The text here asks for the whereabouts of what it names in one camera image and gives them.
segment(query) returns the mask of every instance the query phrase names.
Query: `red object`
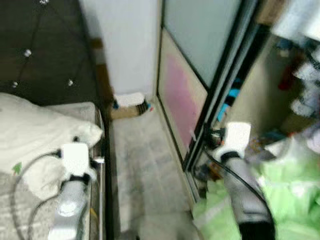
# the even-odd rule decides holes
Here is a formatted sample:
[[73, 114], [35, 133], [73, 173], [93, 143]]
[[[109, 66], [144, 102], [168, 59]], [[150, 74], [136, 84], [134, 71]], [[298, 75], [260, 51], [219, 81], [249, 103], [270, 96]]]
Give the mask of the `red object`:
[[282, 90], [282, 91], [287, 91], [289, 90], [292, 85], [294, 84], [294, 80], [295, 80], [295, 76], [293, 76], [293, 67], [292, 65], [287, 66], [284, 70], [283, 76], [282, 76], [282, 80], [281, 82], [278, 84], [278, 89]]
[[295, 135], [295, 134], [296, 134], [296, 132], [293, 131], [293, 132], [289, 132], [289, 133], [287, 134], [287, 136], [290, 138], [290, 137], [292, 137], [292, 136]]

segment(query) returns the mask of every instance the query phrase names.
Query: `black cable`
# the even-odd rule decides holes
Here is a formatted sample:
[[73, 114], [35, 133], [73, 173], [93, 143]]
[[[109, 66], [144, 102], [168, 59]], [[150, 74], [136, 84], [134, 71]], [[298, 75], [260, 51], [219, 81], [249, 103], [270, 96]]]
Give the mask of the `black cable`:
[[56, 197], [58, 197], [59, 194], [60, 194], [60, 193], [58, 193], [58, 194], [56, 194], [56, 195], [54, 195], [54, 196], [52, 196], [52, 197], [49, 197], [49, 198], [46, 199], [46, 200], [41, 201], [41, 202], [33, 209], [32, 213], [31, 213], [30, 216], [29, 216], [29, 221], [28, 221], [28, 225], [27, 225], [27, 226], [28, 226], [28, 240], [31, 240], [31, 239], [32, 239], [32, 233], [33, 233], [33, 226], [32, 226], [32, 224], [33, 224], [33, 221], [34, 221], [34, 219], [35, 219], [35, 216], [36, 216], [38, 210], [41, 208], [42, 205], [46, 204], [48, 201], [50, 201], [50, 200], [55, 199]]
[[35, 43], [35, 39], [36, 39], [36, 35], [37, 35], [37, 32], [39, 30], [39, 26], [40, 26], [40, 22], [41, 22], [41, 18], [42, 16], [44, 15], [45, 13], [45, 9], [47, 8], [47, 4], [45, 5], [42, 5], [41, 6], [41, 9], [36, 17], [36, 22], [35, 22], [35, 26], [34, 26], [34, 29], [33, 29], [33, 32], [32, 32], [32, 35], [31, 35], [31, 41], [30, 41], [30, 45], [29, 45], [29, 49], [32, 50], [33, 47], [34, 47], [34, 43]]
[[71, 80], [73, 81], [73, 84], [76, 83], [76, 80], [79, 76], [80, 71], [82, 70], [82, 66], [83, 66], [85, 60], [86, 60], [86, 56], [83, 56], [82, 59], [80, 60], [80, 62], [78, 63], [78, 66], [75, 69], [75, 73], [74, 73], [73, 77], [71, 78]]
[[29, 164], [27, 164], [23, 170], [21, 171], [20, 175], [17, 177], [17, 179], [15, 180], [13, 187], [12, 187], [12, 193], [10, 195], [10, 210], [11, 210], [11, 215], [12, 215], [12, 220], [13, 220], [13, 224], [14, 227], [16, 229], [16, 233], [18, 234], [18, 237], [20, 240], [25, 240], [24, 235], [22, 233], [22, 231], [19, 229], [19, 220], [18, 220], [18, 216], [16, 214], [16, 198], [15, 198], [15, 193], [17, 190], [17, 186], [19, 184], [19, 182], [21, 181], [23, 175], [26, 173], [26, 171], [33, 165], [35, 164], [37, 161], [41, 160], [43, 157], [48, 157], [48, 156], [52, 156], [52, 157], [58, 157], [59, 156], [59, 152], [60, 151], [54, 151], [54, 152], [50, 152], [50, 153], [45, 153], [45, 154], [41, 154], [40, 156], [36, 157], [35, 159], [33, 159]]
[[16, 83], [18, 83], [18, 84], [20, 84], [20, 82], [21, 82], [22, 74], [24, 73], [24, 70], [27, 66], [27, 63], [29, 62], [29, 59], [30, 59], [29, 57], [24, 58], [24, 62], [23, 62], [22, 67], [18, 73], [18, 77], [16, 78]]
[[238, 174], [236, 174], [234, 171], [232, 171], [229, 167], [223, 165], [221, 162], [214, 159], [214, 157], [211, 156], [211, 154], [209, 152], [207, 152], [207, 150], [204, 150], [204, 153], [208, 156], [208, 158], [211, 161], [213, 161], [215, 164], [217, 164], [220, 168], [224, 169], [227, 173], [231, 174], [234, 178], [239, 180], [243, 185], [245, 185], [265, 205], [265, 208], [266, 208], [266, 210], [270, 216], [270, 219], [271, 219], [271, 225], [273, 227], [272, 234], [275, 236], [275, 232], [276, 232], [275, 231], [275, 220], [274, 220], [273, 215], [271, 213], [271, 210], [268, 206], [268, 203], [266, 202], [264, 197], [261, 196], [261, 194], [257, 190], [255, 190], [249, 183], [247, 183], [242, 177], [240, 177]]

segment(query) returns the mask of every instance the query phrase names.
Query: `white wall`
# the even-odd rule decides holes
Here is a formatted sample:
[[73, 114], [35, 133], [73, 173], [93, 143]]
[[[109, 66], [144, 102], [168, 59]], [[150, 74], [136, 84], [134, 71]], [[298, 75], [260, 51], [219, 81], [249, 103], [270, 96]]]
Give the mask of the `white wall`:
[[91, 37], [100, 37], [117, 94], [152, 95], [157, 62], [158, 0], [81, 0]]

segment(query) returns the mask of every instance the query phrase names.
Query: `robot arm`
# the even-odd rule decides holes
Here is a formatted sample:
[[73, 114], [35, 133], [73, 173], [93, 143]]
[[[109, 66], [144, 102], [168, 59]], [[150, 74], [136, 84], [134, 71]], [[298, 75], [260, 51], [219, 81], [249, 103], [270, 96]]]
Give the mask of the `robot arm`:
[[91, 169], [89, 149], [85, 143], [67, 143], [61, 148], [62, 162], [70, 175], [61, 187], [54, 223], [48, 240], [78, 240], [83, 237], [83, 217], [88, 207], [89, 181], [97, 179]]
[[271, 240], [275, 239], [273, 217], [255, 177], [244, 161], [250, 131], [251, 125], [248, 123], [228, 123], [223, 145], [214, 149], [211, 156], [254, 189], [250, 189], [234, 175], [223, 172], [224, 185], [230, 195], [234, 217], [239, 225], [242, 239]]

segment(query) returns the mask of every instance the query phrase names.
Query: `gray floor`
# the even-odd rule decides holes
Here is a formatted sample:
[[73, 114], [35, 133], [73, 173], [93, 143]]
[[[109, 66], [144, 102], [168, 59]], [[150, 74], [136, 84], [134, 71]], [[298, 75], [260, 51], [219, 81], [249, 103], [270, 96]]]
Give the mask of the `gray floor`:
[[198, 239], [177, 162], [154, 109], [113, 121], [121, 232], [141, 239]]

